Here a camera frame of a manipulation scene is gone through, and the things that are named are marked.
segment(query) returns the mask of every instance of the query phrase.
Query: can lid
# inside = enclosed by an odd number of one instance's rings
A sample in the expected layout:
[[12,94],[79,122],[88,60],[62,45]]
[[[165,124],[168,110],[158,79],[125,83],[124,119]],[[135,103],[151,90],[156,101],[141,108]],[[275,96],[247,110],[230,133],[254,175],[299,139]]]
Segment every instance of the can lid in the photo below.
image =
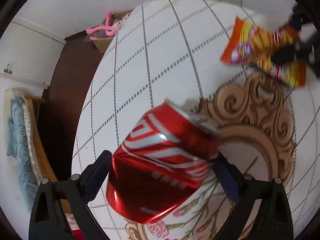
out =
[[201,129],[202,131],[212,135],[220,135],[218,129],[214,127],[211,123],[209,123],[205,116],[193,112],[187,112],[167,98],[165,99],[165,102],[168,105],[170,105],[170,107],[172,107],[177,113],[181,114],[189,122],[191,122],[193,125]]

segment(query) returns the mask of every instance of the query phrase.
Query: blue gripper pad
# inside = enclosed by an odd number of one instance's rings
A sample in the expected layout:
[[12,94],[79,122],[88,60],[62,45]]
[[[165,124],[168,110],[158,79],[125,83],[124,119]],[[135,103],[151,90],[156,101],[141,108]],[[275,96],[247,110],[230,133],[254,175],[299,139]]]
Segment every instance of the blue gripper pad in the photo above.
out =
[[81,174],[84,181],[81,196],[88,203],[95,199],[99,192],[104,180],[109,174],[111,168],[112,153],[109,151],[103,151],[99,158],[93,163],[87,166],[84,172]]
[[236,182],[236,180],[232,177],[231,173],[228,171],[225,164],[222,161],[220,161],[221,158],[223,158],[225,162],[228,163],[228,161],[221,155],[213,163],[212,170],[217,176],[224,192],[226,193],[227,198],[237,204],[240,200],[239,185]]

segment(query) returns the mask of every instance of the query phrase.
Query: screw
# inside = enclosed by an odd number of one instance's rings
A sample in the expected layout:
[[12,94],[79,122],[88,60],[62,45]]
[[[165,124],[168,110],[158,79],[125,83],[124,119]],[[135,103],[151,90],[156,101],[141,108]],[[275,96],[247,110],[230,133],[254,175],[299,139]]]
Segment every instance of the screw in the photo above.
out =
[[73,175],[71,175],[71,180],[77,180],[77,179],[79,179],[80,178],[80,175],[79,174],[73,174]]
[[279,179],[279,178],[275,178],[275,183],[277,183],[277,184],[281,184],[281,179]]
[[48,182],[49,182],[49,179],[48,179],[48,178],[44,178],[44,179],[41,181],[42,184],[47,184]]
[[252,176],[248,173],[244,174],[243,177],[245,180],[252,180]]

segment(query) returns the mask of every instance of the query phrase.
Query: soda can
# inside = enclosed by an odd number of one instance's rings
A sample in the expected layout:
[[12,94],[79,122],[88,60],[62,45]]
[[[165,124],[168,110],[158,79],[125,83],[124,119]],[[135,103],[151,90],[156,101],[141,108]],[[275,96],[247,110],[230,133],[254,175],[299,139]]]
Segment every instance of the soda can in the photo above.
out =
[[106,197],[125,218],[152,224],[187,200],[218,156],[219,132],[169,100],[147,111],[112,156]]

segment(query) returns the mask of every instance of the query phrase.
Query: chip bag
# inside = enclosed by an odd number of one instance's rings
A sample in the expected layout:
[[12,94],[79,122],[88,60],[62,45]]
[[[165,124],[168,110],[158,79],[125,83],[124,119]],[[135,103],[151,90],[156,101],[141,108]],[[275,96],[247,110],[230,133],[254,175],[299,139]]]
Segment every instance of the chip bag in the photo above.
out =
[[279,47],[299,40],[298,32],[290,25],[268,32],[250,21],[236,17],[232,36],[221,61],[228,65],[255,64],[275,79],[296,88],[305,84],[305,64],[297,61],[277,66],[271,62],[271,54]]
[[306,84],[306,66],[302,61],[294,61],[286,65],[274,65],[271,54],[263,55],[255,66],[282,83],[297,88]]

